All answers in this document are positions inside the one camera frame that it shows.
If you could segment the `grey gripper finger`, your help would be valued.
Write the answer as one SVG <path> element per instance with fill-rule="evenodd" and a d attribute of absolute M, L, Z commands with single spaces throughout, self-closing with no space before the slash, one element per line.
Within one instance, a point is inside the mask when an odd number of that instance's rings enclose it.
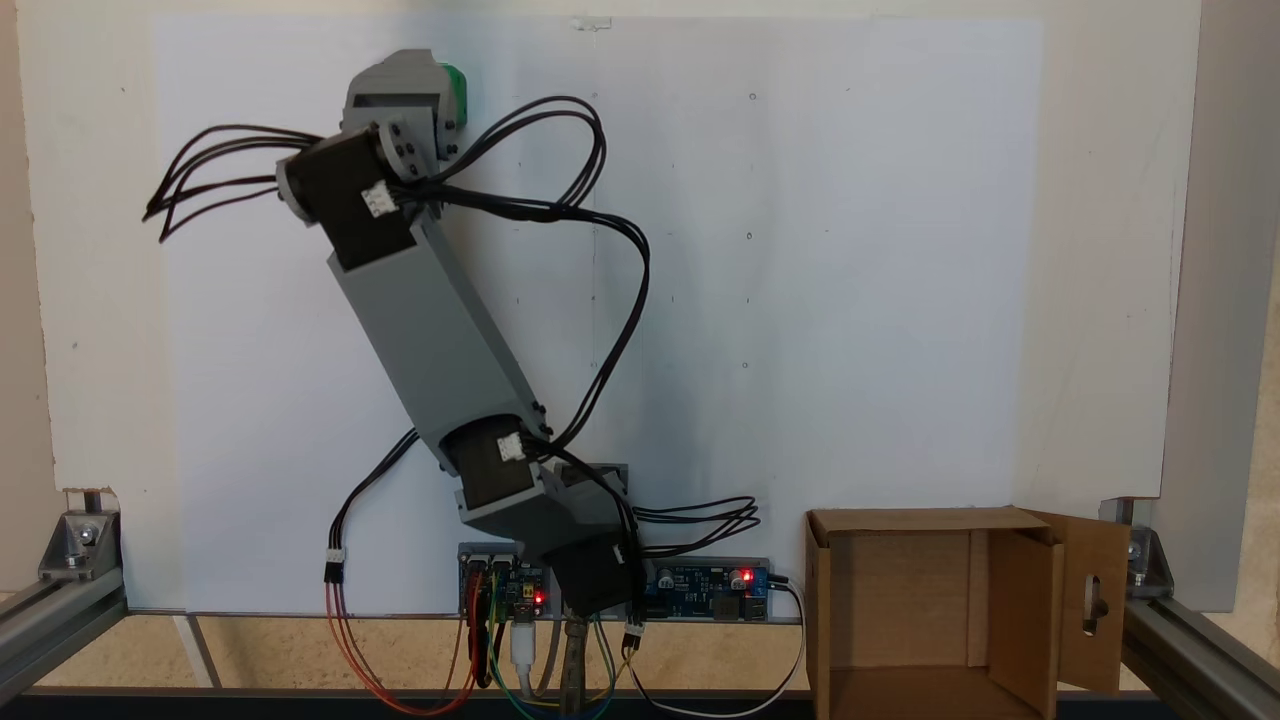
<path fill-rule="evenodd" d="M 460 152 L 460 101 L 453 95 L 390 95 L 392 133 L 407 156 L 438 167 Z"/>

